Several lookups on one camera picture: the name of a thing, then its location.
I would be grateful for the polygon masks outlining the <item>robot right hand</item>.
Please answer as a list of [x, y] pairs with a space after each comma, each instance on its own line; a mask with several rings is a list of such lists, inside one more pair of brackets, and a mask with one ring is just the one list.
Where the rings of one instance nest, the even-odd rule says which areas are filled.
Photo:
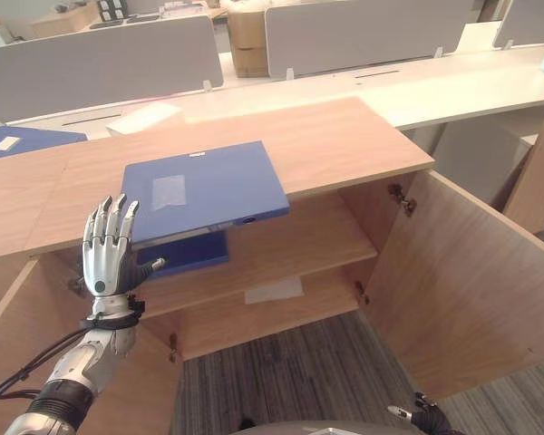
[[415, 405], [418, 411], [408, 411], [401, 407], [389, 405], [387, 410], [395, 417], [409, 421], [414, 427], [425, 434], [432, 435], [459, 435], [450, 424], [445, 413], [438, 404], [421, 391], [414, 394]]

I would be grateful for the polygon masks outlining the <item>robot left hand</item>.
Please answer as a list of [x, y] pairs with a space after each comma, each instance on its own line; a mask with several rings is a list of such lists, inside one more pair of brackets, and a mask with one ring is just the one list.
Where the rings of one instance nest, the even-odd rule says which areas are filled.
[[87, 217], [82, 241], [83, 278], [95, 297], [123, 295], [134, 290], [167, 265], [157, 257], [142, 265], [131, 248], [131, 234], [139, 202], [121, 193], [106, 197]]

